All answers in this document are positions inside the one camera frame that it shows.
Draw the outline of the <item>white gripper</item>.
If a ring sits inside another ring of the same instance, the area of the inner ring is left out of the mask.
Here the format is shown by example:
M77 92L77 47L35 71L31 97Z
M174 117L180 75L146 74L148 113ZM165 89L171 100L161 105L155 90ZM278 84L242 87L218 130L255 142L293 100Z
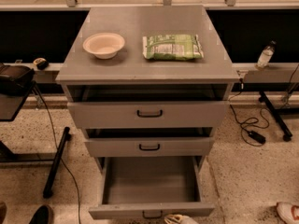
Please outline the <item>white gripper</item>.
M164 217L166 224L198 224L193 218L179 215L170 214Z

